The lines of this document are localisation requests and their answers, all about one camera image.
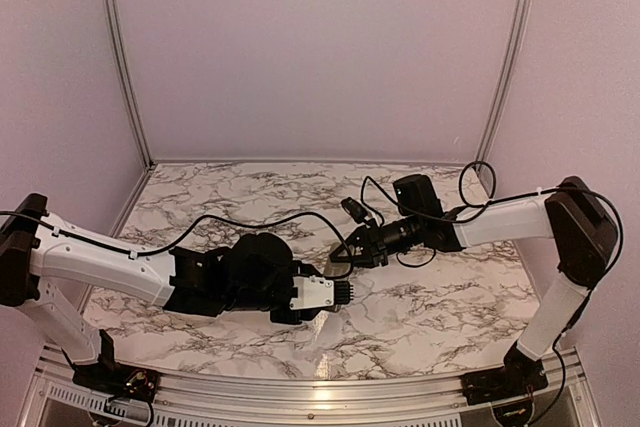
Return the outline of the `grey remote control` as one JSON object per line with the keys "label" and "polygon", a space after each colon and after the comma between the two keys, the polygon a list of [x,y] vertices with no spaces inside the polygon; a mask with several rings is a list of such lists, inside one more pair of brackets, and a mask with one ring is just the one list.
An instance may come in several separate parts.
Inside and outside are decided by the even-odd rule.
{"label": "grey remote control", "polygon": [[321,267],[324,278],[349,277],[350,258],[340,242],[333,242],[328,246]]}

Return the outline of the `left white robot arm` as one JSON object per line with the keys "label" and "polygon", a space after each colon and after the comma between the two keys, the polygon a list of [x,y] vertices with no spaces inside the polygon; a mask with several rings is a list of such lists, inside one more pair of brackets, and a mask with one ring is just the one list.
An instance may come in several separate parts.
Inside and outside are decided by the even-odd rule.
{"label": "left white robot arm", "polygon": [[25,313],[62,350],[71,368],[106,392],[125,385],[109,335],[85,321],[53,281],[125,293],[165,311],[217,317],[264,311],[273,323],[298,325],[337,305],[339,283],[294,258],[268,232],[241,236],[230,247],[198,252],[153,250],[72,226],[27,196],[1,216],[1,303]]}

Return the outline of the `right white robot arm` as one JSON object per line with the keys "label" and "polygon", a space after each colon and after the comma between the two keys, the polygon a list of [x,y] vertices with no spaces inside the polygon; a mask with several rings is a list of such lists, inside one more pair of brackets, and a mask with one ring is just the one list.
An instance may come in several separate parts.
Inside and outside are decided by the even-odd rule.
{"label": "right white robot arm", "polygon": [[554,188],[449,211],[443,210],[426,175],[403,177],[393,188],[401,216],[394,222],[379,224],[373,208],[353,198],[342,201],[342,208],[359,226],[331,251],[332,263],[375,268],[418,245],[434,253],[455,253],[501,241],[554,241],[558,276],[495,375],[495,385],[502,393],[519,393],[533,380],[547,350],[579,319],[592,292],[617,262],[623,245],[619,214],[576,176]]}

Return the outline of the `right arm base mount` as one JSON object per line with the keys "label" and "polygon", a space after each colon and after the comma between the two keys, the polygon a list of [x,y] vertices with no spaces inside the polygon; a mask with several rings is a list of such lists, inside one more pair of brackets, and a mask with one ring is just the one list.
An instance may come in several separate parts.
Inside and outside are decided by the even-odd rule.
{"label": "right arm base mount", "polygon": [[463,374],[462,393],[469,405],[530,395],[548,387],[540,362],[533,367],[502,366]]}

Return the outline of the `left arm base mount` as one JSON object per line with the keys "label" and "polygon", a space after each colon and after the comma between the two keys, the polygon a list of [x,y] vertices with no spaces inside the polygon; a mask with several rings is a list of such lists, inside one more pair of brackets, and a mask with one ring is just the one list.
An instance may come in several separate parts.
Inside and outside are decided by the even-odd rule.
{"label": "left arm base mount", "polygon": [[141,402],[152,402],[160,373],[153,369],[118,363],[113,369],[100,364],[73,368],[73,383],[93,391]]}

